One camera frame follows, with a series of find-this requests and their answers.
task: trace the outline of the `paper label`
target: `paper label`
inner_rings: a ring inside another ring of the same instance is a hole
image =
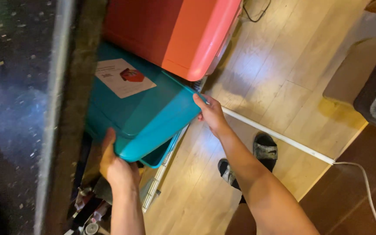
[[[156,87],[154,82],[123,59],[98,62],[95,76],[121,99]]]

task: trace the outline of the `storage bin lid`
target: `storage bin lid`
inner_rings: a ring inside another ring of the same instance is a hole
[[[124,160],[133,162],[141,159],[168,141],[201,111],[192,99],[195,91],[160,67],[109,43],[100,44],[98,59],[123,59],[155,85],[119,98],[104,80],[94,79],[86,131],[101,142],[107,128],[114,128],[117,134],[114,151]],[[128,71],[120,74],[122,77],[118,79],[123,80],[129,75]]]

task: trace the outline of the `coral storage container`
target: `coral storage container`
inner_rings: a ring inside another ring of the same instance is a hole
[[[189,81],[216,68],[241,0],[110,0],[106,40]]]
[[[112,127],[117,134],[114,151],[118,156],[128,162],[140,160],[150,167],[158,167],[178,139],[180,130],[201,111],[192,99],[195,91],[179,83],[162,68],[112,44],[101,43],[98,58],[99,61],[123,59],[133,67],[125,72],[142,73],[146,76],[144,79],[149,79],[155,87],[120,98],[95,77],[86,116],[86,132],[101,142],[107,128]],[[115,79],[123,83],[119,76]],[[140,81],[137,79],[133,83],[139,84]]]

